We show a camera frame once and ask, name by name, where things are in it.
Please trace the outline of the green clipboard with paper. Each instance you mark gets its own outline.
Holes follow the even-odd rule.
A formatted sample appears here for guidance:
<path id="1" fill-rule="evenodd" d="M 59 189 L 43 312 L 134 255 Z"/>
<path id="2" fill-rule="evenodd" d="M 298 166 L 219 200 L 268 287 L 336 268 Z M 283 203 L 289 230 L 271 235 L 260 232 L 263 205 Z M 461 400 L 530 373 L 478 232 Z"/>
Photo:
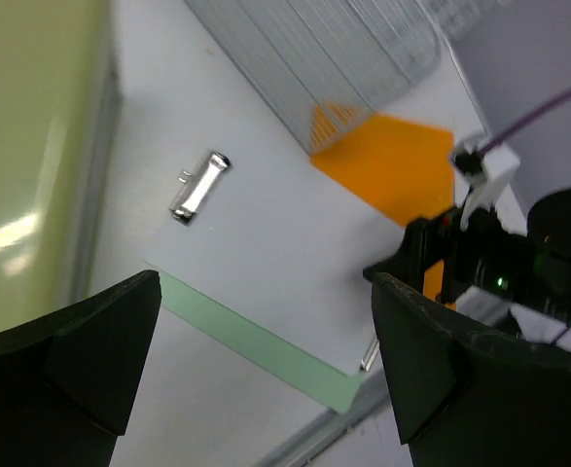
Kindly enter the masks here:
<path id="1" fill-rule="evenodd" d="M 322 406 L 350 410 L 364 373 L 339 371 L 165 272 L 160 281 L 165 309 Z"/>

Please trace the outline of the white clipboard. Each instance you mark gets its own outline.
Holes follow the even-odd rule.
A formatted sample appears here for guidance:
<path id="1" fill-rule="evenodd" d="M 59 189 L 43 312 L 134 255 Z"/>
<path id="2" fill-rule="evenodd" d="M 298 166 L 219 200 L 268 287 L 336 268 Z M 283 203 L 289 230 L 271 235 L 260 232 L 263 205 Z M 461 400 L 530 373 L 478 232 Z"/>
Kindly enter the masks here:
<path id="1" fill-rule="evenodd" d="M 373 335 L 365 267 L 402 239 L 393 221 L 259 139 L 218 144 L 232 162 L 189 224 L 166 220 L 147 261 L 337 370 Z"/>

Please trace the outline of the orange notebook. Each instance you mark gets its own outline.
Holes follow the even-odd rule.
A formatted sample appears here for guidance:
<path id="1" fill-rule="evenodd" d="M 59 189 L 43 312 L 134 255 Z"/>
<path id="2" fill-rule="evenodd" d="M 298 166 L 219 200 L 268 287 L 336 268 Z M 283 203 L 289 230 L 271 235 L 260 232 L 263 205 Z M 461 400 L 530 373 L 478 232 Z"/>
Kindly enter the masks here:
<path id="1" fill-rule="evenodd" d="M 448 161 L 453 133 L 375 113 L 347 134 L 360 111 L 335 103 L 311 114 L 311 164 L 404 227 L 454 204 Z"/>

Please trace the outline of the green metal tool chest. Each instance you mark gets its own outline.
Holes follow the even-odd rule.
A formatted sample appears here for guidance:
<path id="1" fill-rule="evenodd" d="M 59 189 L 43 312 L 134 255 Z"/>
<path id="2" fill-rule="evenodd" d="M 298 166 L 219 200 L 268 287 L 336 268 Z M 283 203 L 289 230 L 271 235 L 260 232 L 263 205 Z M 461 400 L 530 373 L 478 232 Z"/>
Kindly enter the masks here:
<path id="1" fill-rule="evenodd" d="M 0 332 L 81 300 L 120 104 L 108 1 L 0 1 Z"/>

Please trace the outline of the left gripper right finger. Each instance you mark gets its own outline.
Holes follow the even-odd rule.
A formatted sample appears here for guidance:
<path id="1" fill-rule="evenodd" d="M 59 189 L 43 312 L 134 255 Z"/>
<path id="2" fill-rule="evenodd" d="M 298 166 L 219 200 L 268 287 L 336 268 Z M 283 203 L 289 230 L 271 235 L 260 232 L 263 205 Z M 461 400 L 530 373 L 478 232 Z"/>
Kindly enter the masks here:
<path id="1" fill-rule="evenodd" d="M 372 311 L 416 466 L 571 466 L 571 352 L 486 326 L 381 273 Z"/>

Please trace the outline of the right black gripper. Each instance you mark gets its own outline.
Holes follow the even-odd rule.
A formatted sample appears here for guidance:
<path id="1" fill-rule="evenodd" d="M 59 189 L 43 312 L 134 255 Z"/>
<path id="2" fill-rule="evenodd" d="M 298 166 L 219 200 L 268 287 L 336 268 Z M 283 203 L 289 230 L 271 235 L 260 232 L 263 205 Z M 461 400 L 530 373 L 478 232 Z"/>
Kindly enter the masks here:
<path id="1" fill-rule="evenodd" d="M 363 269 L 373 282 L 386 273 L 425 295 L 425 275 L 442 263 L 433 297 L 448 304 L 470 287 L 553 318 L 571 328 L 571 188 L 537 201 L 527 234 L 506 231 L 479 208 L 455 237 L 450 216 L 410 222 L 391 256 Z"/>

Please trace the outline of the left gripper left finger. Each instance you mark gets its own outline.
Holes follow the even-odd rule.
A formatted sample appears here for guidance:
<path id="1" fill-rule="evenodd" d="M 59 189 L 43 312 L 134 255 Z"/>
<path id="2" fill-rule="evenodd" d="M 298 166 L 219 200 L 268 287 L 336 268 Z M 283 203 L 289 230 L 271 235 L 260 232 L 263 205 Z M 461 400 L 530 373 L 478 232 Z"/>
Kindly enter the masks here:
<path id="1" fill-rule="evenodd" d="M 161 306 L 151 269 L 0 333 L 0 466 L 107 466 Z"/>

